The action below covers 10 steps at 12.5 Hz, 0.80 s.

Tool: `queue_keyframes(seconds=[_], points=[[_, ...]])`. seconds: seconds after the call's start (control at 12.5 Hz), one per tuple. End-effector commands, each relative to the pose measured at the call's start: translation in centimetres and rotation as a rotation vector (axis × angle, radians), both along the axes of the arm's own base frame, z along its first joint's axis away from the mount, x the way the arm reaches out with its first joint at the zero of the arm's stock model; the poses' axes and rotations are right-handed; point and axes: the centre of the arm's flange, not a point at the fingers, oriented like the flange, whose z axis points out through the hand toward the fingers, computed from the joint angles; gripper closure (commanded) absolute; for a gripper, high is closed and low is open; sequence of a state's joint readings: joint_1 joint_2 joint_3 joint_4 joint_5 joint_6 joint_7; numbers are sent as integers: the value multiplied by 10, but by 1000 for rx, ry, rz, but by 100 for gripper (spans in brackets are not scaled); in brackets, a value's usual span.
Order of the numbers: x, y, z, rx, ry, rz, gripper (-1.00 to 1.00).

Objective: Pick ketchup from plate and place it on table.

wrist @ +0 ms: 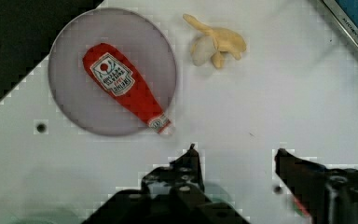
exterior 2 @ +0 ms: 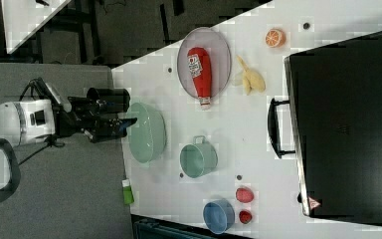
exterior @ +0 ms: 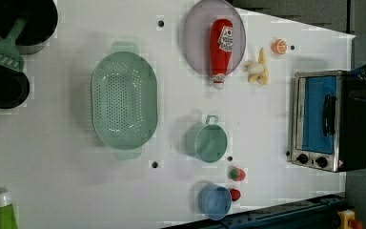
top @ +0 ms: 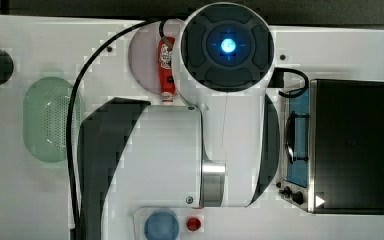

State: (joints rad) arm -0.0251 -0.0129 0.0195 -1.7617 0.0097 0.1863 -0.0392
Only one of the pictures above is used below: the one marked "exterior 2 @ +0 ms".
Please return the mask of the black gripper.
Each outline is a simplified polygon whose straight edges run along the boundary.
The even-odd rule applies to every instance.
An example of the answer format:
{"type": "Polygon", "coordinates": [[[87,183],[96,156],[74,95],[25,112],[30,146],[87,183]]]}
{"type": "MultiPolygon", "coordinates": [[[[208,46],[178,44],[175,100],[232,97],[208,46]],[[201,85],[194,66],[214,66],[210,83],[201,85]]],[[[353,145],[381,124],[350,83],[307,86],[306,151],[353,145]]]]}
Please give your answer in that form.
{"type": "Polygon", "coordinates": [[[102,100],[68,97],[54,100],[56,136],[70,137],[84,133],[92,143],[120,138],[137,118],[120,119],[117,115],[127,111],[127,100],[102,100]]]}

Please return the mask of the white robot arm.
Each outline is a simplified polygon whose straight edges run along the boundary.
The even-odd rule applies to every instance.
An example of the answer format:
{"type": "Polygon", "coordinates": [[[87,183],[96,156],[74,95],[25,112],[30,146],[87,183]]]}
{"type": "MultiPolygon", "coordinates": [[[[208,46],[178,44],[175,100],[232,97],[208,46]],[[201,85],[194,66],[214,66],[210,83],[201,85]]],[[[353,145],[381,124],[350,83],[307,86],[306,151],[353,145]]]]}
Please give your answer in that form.
{"type": "Polygon", "coordinates": [[[126,135],[134,119],[109,119],[108,112],[84,114],[59,101],[35,100],[0,104],[0,203],[10,198],[21,181],[14,149],[41,143],[62,148],[63,138],[85,134],[92,143],[107,143],[126,135]]]}

